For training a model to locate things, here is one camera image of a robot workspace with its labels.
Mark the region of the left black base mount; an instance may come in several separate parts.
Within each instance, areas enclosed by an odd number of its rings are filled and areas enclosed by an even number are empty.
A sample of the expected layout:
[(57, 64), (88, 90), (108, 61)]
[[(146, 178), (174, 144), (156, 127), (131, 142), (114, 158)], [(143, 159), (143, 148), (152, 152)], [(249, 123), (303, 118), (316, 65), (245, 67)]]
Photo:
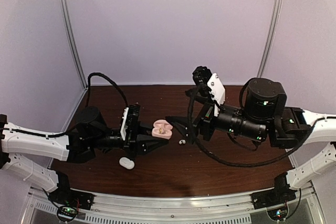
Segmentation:
[(61, 172), (56, 172), (58, 183), (57, 188), (49, 193), (49, 198), (58, 204), (90, 210), (94, 195), (70, 188), (68, 176)]

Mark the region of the left aluminium corner post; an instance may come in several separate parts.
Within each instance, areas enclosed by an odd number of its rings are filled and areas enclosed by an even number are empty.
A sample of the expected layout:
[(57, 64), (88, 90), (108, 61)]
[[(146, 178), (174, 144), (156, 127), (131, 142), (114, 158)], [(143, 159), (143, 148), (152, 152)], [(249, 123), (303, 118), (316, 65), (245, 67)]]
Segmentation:
[(66, 31), (66, 36), (67, 36), (71, 56), (72, 56), (72, 59), (75, 65), (75, 70), (79, 77), (82, 88), (86, 89), (87, 82), (86, 82), (83, 67), (82, 67), (82, 64), (81, 64), (81, 61), (78, 55), (78, 49), (77, 49), (76, 40), (74, 37), (72, 25), (71, 25), (71, 19), (70, 19), (70, 13), (69, 13), (67, 0), (60, 0), (60, 7), (61, 7), (63, 20), (64, 20), (65, 31)]

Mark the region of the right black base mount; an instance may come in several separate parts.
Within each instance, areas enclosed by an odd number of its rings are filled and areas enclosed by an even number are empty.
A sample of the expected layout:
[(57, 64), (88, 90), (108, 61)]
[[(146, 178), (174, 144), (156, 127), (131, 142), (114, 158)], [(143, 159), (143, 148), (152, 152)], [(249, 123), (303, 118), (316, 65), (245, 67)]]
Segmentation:
[(296, 199), (296, 190), (290, 189), (286, 179), (287, 172), (278, 175), (274, 179), (274, 188), (251, 194), (254, 209), (267, 208), (284, 204)]

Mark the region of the pink earbud charging case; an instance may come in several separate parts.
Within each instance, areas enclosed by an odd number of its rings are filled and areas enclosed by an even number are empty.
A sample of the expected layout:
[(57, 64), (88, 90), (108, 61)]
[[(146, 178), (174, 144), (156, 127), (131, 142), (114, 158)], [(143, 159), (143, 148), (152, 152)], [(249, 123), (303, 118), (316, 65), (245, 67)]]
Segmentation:
[(172, 137), (173, 126), (166, 120), (157, 120), (153, 123), (152, 136), (169, 140)]

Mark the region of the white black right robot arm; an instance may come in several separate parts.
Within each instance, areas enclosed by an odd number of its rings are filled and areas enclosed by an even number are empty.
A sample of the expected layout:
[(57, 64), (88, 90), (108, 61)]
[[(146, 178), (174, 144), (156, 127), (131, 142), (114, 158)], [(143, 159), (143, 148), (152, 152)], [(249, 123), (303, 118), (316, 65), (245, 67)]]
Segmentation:
[(217, 75), (209, 79), (195, 78), (196, 87), (187, 90), (190, 101), (187, 115), (168, 116), (167, 121), (211, 159), (233, 167), (209, 151), (202, 141), (209, 141), (215, 130), (234, 139), (242, 136), (258, 146), (265, 140), (286, 153), (259, 163), (239, 163), (239, 168), (273, 164), (309, 143), (325, 142), (326, 146), (301, 166), (275, 179), (269, 192), (272, 203), (279, 204), (315, 176), (335, 166), (335, 116), (287, 107), (287, 95), (281, 83), (265, 78), (252, 78), (239, 93), (239, 106), (225, 104), (226, 90)]

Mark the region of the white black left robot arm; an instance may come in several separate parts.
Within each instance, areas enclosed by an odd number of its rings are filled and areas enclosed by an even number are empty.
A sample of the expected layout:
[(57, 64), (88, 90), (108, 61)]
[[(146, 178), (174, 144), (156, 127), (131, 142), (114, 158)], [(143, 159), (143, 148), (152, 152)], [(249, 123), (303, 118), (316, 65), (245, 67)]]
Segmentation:
[(25, 154), (50, 157), (62, 162), (82, 164), (95, 158), (95, 150), (108, 152), (118, 148), (125, 151), (119, 164), (127, 170), (135, 167), (135, 158), (166, 145), (172, 137), (172, 125), (157, 120), (152, 125), (139, 121), (140, 107), (124, 109), (120, 127), (108, 127), (99, 109), (84, 108), (71, 129), (61, 133), (30, 130), (7, 121), (1, 115), (1, 169), (8, 170), (48, 193), (55, 194), (64, 205), (76, 197), (70, 190), (66, 175), (38, 165)]

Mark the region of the white oval charging case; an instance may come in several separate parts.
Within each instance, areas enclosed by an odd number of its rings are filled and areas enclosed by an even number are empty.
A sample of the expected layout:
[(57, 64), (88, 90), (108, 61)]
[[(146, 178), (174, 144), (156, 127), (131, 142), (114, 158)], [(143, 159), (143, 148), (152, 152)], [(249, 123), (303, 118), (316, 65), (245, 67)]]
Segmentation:
[(127, 157), (122, 157), (119, 159), (119, 164), (125, 169), (132, 170), (135, 167), (135, 163), (133, 160), (130, 160)]

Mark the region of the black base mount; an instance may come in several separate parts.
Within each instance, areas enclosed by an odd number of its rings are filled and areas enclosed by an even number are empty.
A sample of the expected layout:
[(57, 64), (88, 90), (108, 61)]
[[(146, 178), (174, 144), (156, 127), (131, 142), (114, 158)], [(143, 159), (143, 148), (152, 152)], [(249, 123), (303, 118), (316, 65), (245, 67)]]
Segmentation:
[(296, 190), (290, 189), (286, 179), (287, 172), (278, 175), (274, 179), (274, 188), (251, 194), (254, 209), (267, 208), (284, 204), (296, 199)]
[(58, 204), (90, 210), (94, 195), (70, 188), (68, 176), (61, 172), (56, 172), (58, 183), (57, 188), (49, 193), (49, 198)]

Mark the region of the aluminium front frame rail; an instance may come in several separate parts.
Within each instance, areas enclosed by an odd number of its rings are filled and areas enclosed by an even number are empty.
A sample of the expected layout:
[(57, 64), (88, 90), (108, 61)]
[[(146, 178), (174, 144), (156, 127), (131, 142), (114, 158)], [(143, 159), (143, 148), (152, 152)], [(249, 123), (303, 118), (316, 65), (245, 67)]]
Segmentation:
[(250, 191), (204, 197), (130, 197), (95, 193), (90, 209), (81, 209), (73, 223), (325, 223), (311, 183), (288, 203), (256, 209)]

